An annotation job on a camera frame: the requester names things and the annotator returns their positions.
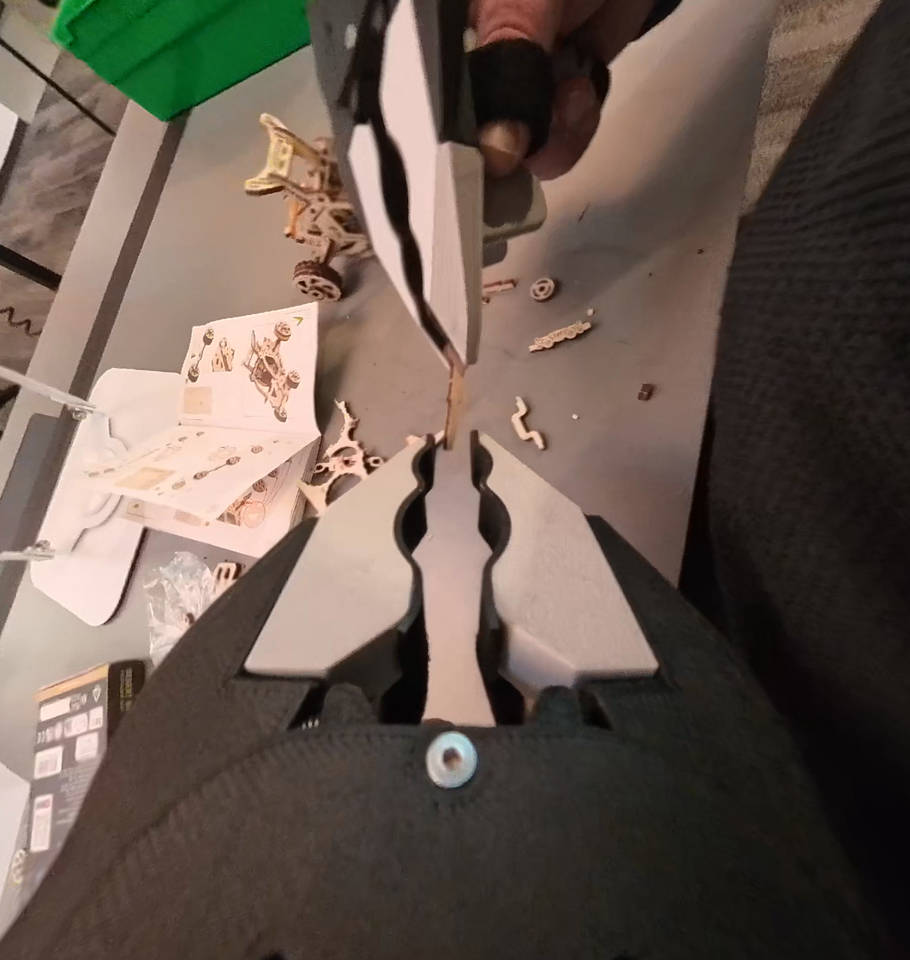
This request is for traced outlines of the wooden model buggy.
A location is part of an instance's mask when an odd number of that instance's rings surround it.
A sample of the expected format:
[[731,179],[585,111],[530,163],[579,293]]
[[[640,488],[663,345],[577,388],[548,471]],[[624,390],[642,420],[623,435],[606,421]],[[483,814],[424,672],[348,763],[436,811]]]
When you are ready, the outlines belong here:
[[284,234],[309,252],[293,269],[293,285],[319,303],[338,302],[344,285],[333,262],[367,258],[372,250],[342,179],[334,141],[326,136],[307,141],[267,112],[259,124],[268,150],[261,171],[245,180],[245,194],[286,198]]

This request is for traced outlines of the green plastic bin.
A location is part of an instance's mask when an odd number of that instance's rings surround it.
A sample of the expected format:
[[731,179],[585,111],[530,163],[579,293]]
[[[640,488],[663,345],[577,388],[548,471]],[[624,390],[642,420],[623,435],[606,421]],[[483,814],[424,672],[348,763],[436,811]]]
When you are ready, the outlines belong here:
[[64,1],[51,40],[162,121],[310,44],[305,1]]

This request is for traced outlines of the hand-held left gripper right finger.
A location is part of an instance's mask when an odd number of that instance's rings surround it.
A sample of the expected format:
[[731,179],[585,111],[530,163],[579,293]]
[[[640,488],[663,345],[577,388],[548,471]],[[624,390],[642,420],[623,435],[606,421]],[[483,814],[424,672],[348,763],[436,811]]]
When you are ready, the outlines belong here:
[[658,662],[589,517],[488,435],[471,437],[481,579],[476,659],[496,724],[545,690],[653,677]]

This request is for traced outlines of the white tablet stand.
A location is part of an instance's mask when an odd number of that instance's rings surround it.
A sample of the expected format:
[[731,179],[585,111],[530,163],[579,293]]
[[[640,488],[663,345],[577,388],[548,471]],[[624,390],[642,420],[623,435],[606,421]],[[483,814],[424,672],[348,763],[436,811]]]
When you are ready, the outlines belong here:
[[120,606],[145,527],[125,516],[120,495],[84,486],[83,469],[133,446],[122,437],[123,412],[148,385],[145,370],[101,375],[89,398],[95,410],[76,422],[34,542],[0,550],[0,564],[25,567],[41,594],[91,627],[106,624]]

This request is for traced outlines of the instruction booklet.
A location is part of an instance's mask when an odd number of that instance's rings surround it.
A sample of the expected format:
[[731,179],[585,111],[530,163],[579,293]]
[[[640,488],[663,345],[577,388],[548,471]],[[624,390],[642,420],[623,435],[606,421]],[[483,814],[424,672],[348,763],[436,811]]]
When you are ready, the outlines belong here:
[[147,527],[260,558],[297,524],[320,442],[318,305],[192,329],[172,424],[83,469]]

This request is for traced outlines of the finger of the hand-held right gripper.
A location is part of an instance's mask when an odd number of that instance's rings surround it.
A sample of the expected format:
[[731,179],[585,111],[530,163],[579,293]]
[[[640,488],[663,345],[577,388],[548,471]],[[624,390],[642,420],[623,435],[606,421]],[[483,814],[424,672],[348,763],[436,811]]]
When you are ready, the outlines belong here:
[[384,44],[384,122],[408,192],[416,287],[456,364],[481,336],[484,162],[463,70],[458,2],[397,2]]
[[355,126],[348,161],[370,245],[439,356],[451,355],[451,144],[406,126]]

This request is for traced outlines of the person's right hand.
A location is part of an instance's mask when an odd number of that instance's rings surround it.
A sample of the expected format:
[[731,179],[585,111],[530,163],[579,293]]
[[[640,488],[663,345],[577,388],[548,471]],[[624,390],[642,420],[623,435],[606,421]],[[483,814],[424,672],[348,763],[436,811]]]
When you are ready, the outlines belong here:
[[485,174],[528,166],[543,179],[567,172],[600,120],[607,80],[605,38],[580,37],[609,2],[470,3],[469,54],[477,144]]

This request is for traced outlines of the toothed wooden strip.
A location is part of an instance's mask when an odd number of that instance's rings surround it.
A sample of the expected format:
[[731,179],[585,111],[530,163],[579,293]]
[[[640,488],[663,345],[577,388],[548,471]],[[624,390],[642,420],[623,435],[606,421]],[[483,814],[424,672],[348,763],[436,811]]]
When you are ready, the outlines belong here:
[[593,324],[590,319],[582,319],[573,322],[565,327],[558,328],[549,333],[536,337],[529,345],[530,354],[542,353],[561,345],[564,342],[573,341],[592,330]]

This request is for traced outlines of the wooden parts sheet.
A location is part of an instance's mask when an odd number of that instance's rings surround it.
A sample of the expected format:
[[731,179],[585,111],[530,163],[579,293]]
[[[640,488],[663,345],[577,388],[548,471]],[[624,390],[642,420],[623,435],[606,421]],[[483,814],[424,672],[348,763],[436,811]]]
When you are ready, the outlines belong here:
[[358,441],[354,432],[358,419],[351,413],[344,400],[337,399],[336,407],[342,415],[341,432],[323,452],[309,479],[299,479],[297,488],[305,504],[316,517],[323,515],[331,499],[332,489],[344,478],[354,477],[364,481],[385,462],[384,458],[368,452]]

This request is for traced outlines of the clear plastic bag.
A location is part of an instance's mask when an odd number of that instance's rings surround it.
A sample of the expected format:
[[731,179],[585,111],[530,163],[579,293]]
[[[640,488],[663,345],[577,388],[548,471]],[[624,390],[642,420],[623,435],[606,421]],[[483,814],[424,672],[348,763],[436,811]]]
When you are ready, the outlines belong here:
[[179,551],[144,582],[152,667],[161,665],[185,632],[217,600],[211,598],[213,569],[195,554]]

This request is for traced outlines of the black model kit box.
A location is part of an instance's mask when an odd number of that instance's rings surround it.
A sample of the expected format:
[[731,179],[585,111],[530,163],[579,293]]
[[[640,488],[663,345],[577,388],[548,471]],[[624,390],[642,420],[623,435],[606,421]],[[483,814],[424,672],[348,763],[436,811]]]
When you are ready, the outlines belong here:
[[29,798],[8,873],[8,918],[28,904],[52,868],[109,741],[148,675],[145,660],[122,659],[36,693]]

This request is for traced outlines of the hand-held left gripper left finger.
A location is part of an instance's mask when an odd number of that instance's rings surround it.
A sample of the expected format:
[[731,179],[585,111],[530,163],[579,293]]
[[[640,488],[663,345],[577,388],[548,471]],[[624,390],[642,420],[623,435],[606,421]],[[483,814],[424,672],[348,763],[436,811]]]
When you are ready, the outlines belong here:
[[434,474],[435,439],[416,438],[309,524],[247,673],[353,685],[380,720],[422,720],[428,642],[413,551]]

